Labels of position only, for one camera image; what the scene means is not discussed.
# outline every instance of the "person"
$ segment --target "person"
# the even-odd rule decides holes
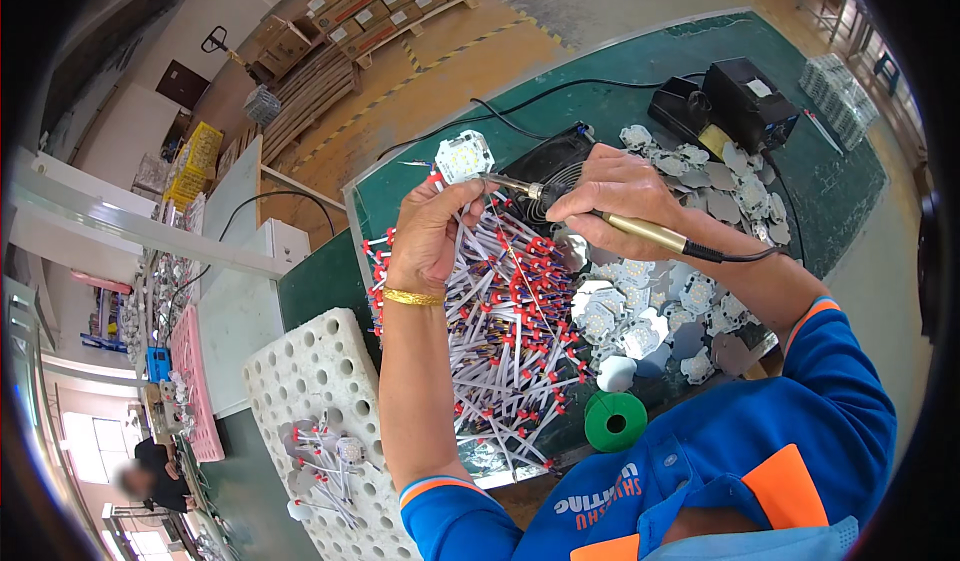
[[[148,509],[159,505],[186,513],[197,508],[177,471],[176,452],[172,443],[159,445],[147,438],[133,448],[132,463],[120,471],[117,485],[131,501],[142,501]]]
[[[382,444],[403,526],[423,558],[842,557],[881,499],[896,417],[846,315],[787,255],[719,264],[676,256],[729,289],[776,334],[782,376],[711,388],[656,417],[627,450],[582,460],[525,533],[474,485],[450,428],[445,310],[403,293],[443,300],[451,218],[462,211],[462,222],[474,226],[494,187],[472,180],[437,193],[421,184],[404,198],[396,224],[383,306]],[[682,207],[646,160],[604,144],[594,146],[576,187],[547,219],[627,259],[673,257],[587,214],[594,209],[646,219],[726,253],[766,248]]]

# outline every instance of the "foam block with holes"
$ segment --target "foam block with holes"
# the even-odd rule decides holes
[[[354,312],[334,308],[251,356],[242,378],[250,410],[280,481],[291,500],[287,474],[295,469],[277,429],[299,419],[319,421],[327,410],[332,431],[346,431],[366,447],[362,474],[351,475],[350,491],[360,529],[349,529],[332,511],[310,508],[302,521],[323,559],[421,558],[403,529],[401,506],[380,445],[378,374],[364,346]],[[307,503],[324,505],[319,493]]]

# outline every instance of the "pink tray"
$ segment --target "pink tray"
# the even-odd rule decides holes
[[[220,444],[217,426],[210,411],[204,358],[200,353],[200,330],[197,327],[197,309],[187,304],[174,330],[170,333],[170,357],[174,370],[183,376],[190,394],[196,426],[187,440],[198,462],[222,461],[224,447]]]

